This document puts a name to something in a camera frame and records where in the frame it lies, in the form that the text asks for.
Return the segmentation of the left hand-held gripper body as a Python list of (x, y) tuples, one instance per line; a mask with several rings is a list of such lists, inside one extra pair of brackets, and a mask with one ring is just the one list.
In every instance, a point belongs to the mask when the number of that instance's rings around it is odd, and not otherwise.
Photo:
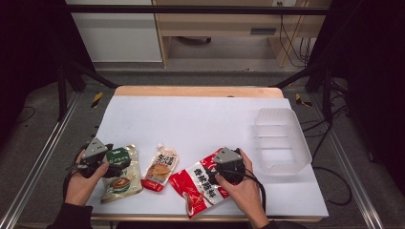
[(93, 138), (85, 148), (84, 154), (76, 167), (77, 171), (84, 177), (91, 177), (108, 151), (113, 148), (112, 144), (105, 145), (97, 137)]

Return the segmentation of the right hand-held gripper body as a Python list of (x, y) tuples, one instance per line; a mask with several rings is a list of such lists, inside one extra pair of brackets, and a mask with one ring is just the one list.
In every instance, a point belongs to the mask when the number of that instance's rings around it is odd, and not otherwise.
[(245, 164), (239, 150), (233, 151), (223, 147), (212, 159), (217, 174), (227, 182), (238, 184), (244, 179)]

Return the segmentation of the green and beige food packet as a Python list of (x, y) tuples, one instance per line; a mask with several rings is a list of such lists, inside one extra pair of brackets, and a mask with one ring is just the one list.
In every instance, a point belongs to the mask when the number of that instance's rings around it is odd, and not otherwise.
[(131, 163), (124, 169), (120, 177), (104, 177), (102, 179), (105, 192), (101, 198), (101, 203), (126, 198), (142, 191), (139, 156), (135, 145), (115, 148), (109, 151), (104, 158), (110, 164), (120, 163), (126, 159), (131, 159)]

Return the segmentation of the red and white food packet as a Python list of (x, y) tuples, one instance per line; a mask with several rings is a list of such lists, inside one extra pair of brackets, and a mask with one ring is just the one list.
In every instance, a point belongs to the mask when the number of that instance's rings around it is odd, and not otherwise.
[(228, 197), (228, 192), (221, 185), (209, 182), (211, 176), (205, 172), (206, 167), (215, 165), (212, 159), (221, 149), (169, 178), (170, 184), (184, 198), (185, 211), (190, 219)]

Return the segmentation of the white spout pouch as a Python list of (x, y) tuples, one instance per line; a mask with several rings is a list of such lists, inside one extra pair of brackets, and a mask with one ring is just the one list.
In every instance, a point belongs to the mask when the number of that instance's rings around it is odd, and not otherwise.
[(161, 143), (157, 146), (157, 152), (141, 179), (141, 185), (155, 192), (161, 192), (168, 179), (171, 177), (179, 162), (177, 152), (173, 148), (166, 147)]

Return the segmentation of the translucent plastic container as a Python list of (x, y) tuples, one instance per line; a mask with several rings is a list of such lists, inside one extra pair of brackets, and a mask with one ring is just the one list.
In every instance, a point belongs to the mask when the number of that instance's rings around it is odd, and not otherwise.
[(295, 175), (312, 161), (300, 123), (292, 109), (261, 109), (255, 120), (255, 136), (262, 169), (267, 174)]

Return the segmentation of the person's right hand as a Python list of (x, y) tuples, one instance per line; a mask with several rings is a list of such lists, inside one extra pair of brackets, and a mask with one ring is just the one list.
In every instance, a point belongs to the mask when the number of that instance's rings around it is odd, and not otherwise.
[(264, 210), (258, 184), (251, 178), (245, 178), (239, 184), (234, 185), (225, 179), (221, 186), (233, 198), (238, 208), (246, 215), (255, 209)]

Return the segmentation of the person's left hand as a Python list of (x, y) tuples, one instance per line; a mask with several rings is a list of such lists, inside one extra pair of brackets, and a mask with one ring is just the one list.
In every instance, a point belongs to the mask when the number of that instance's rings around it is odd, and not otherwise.
[(92, 192), (94, 191), (98, 181), (106, 174), (109, 169), (109, 163), (102, 163), (94, 172), (91, 177), (84, 177), (77, 169), (71, 171), (71, 178), (69, 180), (65, 203), (85, 206)]

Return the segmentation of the white paper sheet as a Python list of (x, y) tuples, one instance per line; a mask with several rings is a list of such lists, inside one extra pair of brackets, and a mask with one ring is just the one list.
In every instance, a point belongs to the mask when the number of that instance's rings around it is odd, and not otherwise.
[(254, 174), (265, 186), (270, 217), (327, 217), (329, 212), (311, 165), (295, 175), (270, 175), (262, 169), (255, 120), (265, 108), (291, 109), (285, 98), (116, 95), (96, 135), (116, 147), (135, 145), (142, 170), (147, 169), (159, 143), (176, 150), (178, 170), (222, 147), (240, 148), (252, 160)]

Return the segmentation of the yellow and black tape piece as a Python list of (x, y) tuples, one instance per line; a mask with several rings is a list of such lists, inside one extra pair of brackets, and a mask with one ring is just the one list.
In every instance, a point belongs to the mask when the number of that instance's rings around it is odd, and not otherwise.
[(303, 101), (302, 98), (301, 98), (301, 95), (299, 95), (299, 94), (295, 94), (295, 101), (296, 101), (296, 104), (298, 104), (298, 105), (303, 105), (303, 106), (306, 106), (306, 107), (312, 107), (312, 103)]
[(96, 93), (96, 95), (94, 97), (94, 100), (92, 102), (91, 108), (96, 108), (97, 107), (97, 105), (98, 105), (98, 103), (99, 103), (102, 96), (103, 96), (103, 92)]

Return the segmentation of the white cabinet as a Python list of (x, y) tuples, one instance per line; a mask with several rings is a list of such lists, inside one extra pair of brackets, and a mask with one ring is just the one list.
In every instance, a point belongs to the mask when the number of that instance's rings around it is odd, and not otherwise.
[(161, 62), (153, 13), (73, 13), (93, 62)]

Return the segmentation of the black curtain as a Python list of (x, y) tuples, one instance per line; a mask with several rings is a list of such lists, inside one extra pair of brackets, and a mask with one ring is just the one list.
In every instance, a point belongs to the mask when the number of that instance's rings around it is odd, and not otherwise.
[(348, 82), (373, 154), (405, 195), (405, 0), (331, 0), (310, 61)]
[(50, 45), (32, 23), (36, 16), (55, 31), (69, 56), (89, 70), (95, 68), (72, 15), (41, 10), (43, 5), (66, 4), (66, 0), (0, 0), (0, 145), (11, 135), (28, 94), (56, 80)]

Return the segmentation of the light wooden desk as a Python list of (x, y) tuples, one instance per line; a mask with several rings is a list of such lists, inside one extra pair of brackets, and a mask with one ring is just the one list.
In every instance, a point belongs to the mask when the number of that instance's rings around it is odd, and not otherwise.
[[(327, 8), (331, 0), (152, 0), (155, 6), (238, 6)], [(184, 14), (158, 13), (160, 36), (164, 38), (259, 36), (268, 39), (279, 67), (293, 55), (298, 37), (315, 38), (324, 22), (323, 15), (267, 14)]]

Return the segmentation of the aluminium floor rail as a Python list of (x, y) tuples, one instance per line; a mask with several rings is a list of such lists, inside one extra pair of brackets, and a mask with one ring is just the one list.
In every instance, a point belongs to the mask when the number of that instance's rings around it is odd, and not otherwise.
[(68, 103), (67, 112), (55, 123), (52, 132), (50, 133), (46, 143), (41, 149), (41, 152), (31, 167), (30, 172), (26, 176), (21, 188), (16, 193), (11, 206), (8, 208), (3, 217), (0, 218), (0, 229), (13, 229), (15, 226), (50, 157), (52, 156), (59, 139), (68, 125), (80, 97), (81, 94), (72, 93), (72, 98)]
[(373, 206), (370, 196), (368, 195), (358, 173), (356, 173), (341, 141), (338, 138), (336, 131), (334, 130), (334, 127), (337, 126), (337, 114), (335, 114), (335, 112), (338, 109), (345, 110), (347, 105), (338, 95), (334, 95), (327, 102), (327, 104), (331, 105), (331, 120), (333, 123), (326, 123), (325, 128), (328, 131), (329, 143), (334, 152), (336, 161), (339, 164), (340, 170), (342, 171), (343, 178), (351, 188), (352, 199), (356, 203), (359, 213), (362, 219), (365, 221), (368, 229), (385, 229), (380, 216)]

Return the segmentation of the black horizontal frame bar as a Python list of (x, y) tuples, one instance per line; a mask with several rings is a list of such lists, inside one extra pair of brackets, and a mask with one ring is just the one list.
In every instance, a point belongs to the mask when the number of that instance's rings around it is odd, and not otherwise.
[(184, 14), (271, 14), (327, 15), (328, 8), (237, 7), (237, 6), (145, 6), (67, 5), (63, 10), (80, 13), (184, 13)]

